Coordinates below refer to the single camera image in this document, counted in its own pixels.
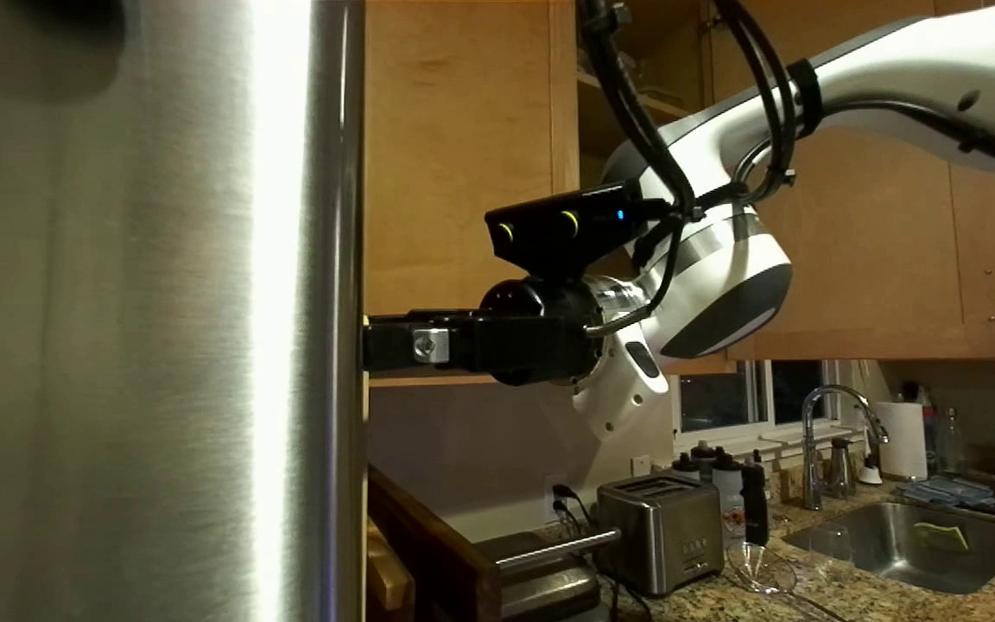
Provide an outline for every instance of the wooden cabinet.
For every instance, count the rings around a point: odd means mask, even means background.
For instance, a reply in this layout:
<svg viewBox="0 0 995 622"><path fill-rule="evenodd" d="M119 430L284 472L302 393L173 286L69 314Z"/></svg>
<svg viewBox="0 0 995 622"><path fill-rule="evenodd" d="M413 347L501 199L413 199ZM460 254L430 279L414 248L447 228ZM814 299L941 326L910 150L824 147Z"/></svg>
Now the wooden cabinet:
<svg viewBox="0 0 995 622"><path fill-rule="evenodd" d="M485 212L578 188L573 81L573 0L368 0L368 314L517 272Z"/></svg>
<svg viewBox="0 0 995 622"><path fill-rule="evenodd" d="M795 261L743 359L995 358L995 176L865 135L818 135L761 214Z"/></svg>

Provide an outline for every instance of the black cable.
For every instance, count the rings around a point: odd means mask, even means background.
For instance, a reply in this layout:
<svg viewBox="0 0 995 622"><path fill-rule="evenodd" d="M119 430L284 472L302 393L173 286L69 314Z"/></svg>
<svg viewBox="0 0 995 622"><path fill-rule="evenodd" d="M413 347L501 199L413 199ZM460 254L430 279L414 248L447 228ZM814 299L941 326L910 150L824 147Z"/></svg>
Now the black cable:
<svg viewBox="0 0 995 622"><path fill-rule="evenodd" d="M717 0L717 4L721 10L735 45L743 48L743 59L756 81L765 116L771 125L773 161L768 165L768 181L761 182L761 190L734 199L740 181L729 182L734 203L756 203L756 201L771 199L791 172L791 157L795 157L795 140L800 140L795 95L791 95L787 71L780 66L771 37L761 32L761 25L750 18L750 10L740 0ZM679 161L671 157L665 135L657 131L657 125L643 111L635 87L633 87L630 73L621 71L618 52L613 48L613 32L618 28L616 4L613 0L584 0L581 10L584 10L584 20L581 20L584 48L589 48L592 66L599 73L601 95L606 95L616 121L621 125L621 131L635 147L635 154L647 161L647 165L674 193L674 212L679 212L679 223L659 225L671 234L671 245L667 245L667 268L665 268L657 293L643 308L635 308L621 319L613 319L606 326L589 326L592 337L609 337L609 331L618 331L618 329L630 329L630 326L651 319L667 302L674 268L679 268L679 248L682 248L682 228L689 223L700 219L700 201L696 199ZM773 105L768 73L773 73L780 111Z"/></svg>
<svg viewBox="0 0 995 622"><path fill-rule="evenodd" d="M894 101L894 96L848 96L848 101L827 105L824 116L832 117L832 116L851 116L851 111L904 116L904 117L953 140L961 154L986 154L995 161L995 135L956 117L950 108L932 108L932 105L919 105L919 101Z"/></svg>
<svg viewBox="0 0 995 622"><path fill-rule="evenodd" d="M563 497L578 500L578 510L581 510L589 528L593 526L592 510L581 500L581 495L578 495L573 489L567 489L567 484L553 484L553 497L558 497L558 500L563 500Z"/></svg>
<svg viewBox="0 0 995 622"><path fill-rule="evenodd" d="M771 154L771 143L756 147L752 154L748 154L748 161L740 161L735 176L750 176L750 171Z"/></svg>
<svg viewBox="0 0 995 622"><path fill-rule="evenodd" d="M721 20L729 25L750 73L756 85L756 95L765 101L768 128L771 128L771 165L768 176L756 190L743 193L740 203L761 203L768 201L780 182L791 181L791 161L795 161L795 140L800 140L800 108L795 108L795 90L791 75L779 59L779 48L765 34L765 28L752 20L752 15L740 0L717 0Z"/></svg>
<svg viewBox="0 0 995 622"><path fill-rule="evenodd" d="M592 56L592 66L599 73L601 95L635 147L635 154L647 161L647 165L665 181L665 188L674 193L674 207L689 219L698 223L698 201L690 181L682 172L679 161L671 157L659 128L651 121L643 111L635 87L630 73L618 63L618 52L613 45L613 32L618 28L618 4L613 0L581 0L581 37Z"/></svg>
<svg viewBox="0 0 995 622"><path fill-rule="evenodd" d="M563 497L553 500L553 511L559 516L559 526L563 526L570 535L581 535L581 531L584 531L581 518L567 510Z"/></svg>

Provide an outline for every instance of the refrigerator door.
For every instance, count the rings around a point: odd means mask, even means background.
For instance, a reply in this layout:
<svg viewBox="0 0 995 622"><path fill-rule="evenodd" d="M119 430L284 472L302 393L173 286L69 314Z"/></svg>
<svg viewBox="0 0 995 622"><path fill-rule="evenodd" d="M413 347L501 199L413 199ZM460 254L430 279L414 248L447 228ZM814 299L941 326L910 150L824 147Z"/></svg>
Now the refrigerator door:
<svg viewBox="0 0 995 622"><path fill-rule="evenodd" d="M358 25L0 0L0 618L358 618Z"/></svg>

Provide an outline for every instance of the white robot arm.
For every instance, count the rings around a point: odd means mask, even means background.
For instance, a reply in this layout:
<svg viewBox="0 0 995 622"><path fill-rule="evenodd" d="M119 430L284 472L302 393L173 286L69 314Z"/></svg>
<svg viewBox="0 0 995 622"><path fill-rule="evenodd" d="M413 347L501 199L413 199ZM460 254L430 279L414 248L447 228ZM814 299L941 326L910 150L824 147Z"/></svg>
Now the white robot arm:
<svg viewBox="0 0 995 622"><path fill-rule="evenodd" d="M717 4L734 10L734 32L750 20L740 0ZM491 286L476 310L371 319L368 369L578 381L573 404L606 435L667 390L657 358L721 352L779 314L791 261L756 214L771 182L740 181L768 154L780 172L783 135L827 121L995 171L995 6L893 25L795 63L791 75L779 73L780 128L765 87L667 128L639 125L606 45L618 4L581 6L584 48L633 147L613 157L599 190L491 212L493 254L529 278ZM589 278L613 248L633 254L635 278Z"/></svg>
<svg viewBox="0 0 995 622"><path fill-rule="evenodd" d="M995 171L995 6L893 25L800 63L795 105L800 135L808 135L814 121L848 125L917 143L950 162ZM771 147L761 95L717 105L659 135L698 199L740 181L740 171ZM609 181L639 181L643 199L674 201L633 147L616 154ZM651 319L606 337L606 358L578 390L599 431L621 424L667 389L635 359L721 352L779 314L791 279L791 261L752 203L717 203L700 223L684 225L671 272L667 248L667 239L657 241L635 292L624 293L647 306L667 286L665 302Z"/></svg>

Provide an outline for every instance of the toaster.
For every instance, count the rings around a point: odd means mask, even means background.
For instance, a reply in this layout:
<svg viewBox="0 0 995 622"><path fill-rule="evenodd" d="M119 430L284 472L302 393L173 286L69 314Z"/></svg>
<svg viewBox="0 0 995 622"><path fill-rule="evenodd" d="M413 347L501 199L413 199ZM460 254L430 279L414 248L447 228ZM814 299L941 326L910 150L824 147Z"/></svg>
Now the toaster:
<svg viewBox="0 0 995 622"><path fill-rule="evenodd" d="M599 551L599 566L643 596L667 596L721 572L720 495L684 474L651 474L599 489L599 526L621 539Z"/></svg>

